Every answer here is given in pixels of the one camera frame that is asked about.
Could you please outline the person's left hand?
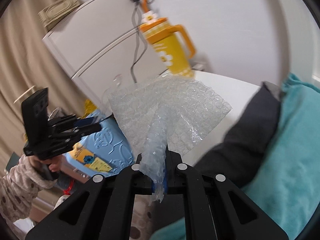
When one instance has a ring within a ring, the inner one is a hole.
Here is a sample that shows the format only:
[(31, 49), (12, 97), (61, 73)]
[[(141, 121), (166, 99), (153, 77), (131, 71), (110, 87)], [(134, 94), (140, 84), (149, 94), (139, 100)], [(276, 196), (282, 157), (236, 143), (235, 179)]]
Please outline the person's left hand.
[(35, 170), (43, 172), (42, 165), (48, 165), (48, 168), (51, 172), (59, 172), (62, 166), (62, 156), (56, 156), (52, 159), (40, 160), (37, 156), (29, 156), (29, 163)]

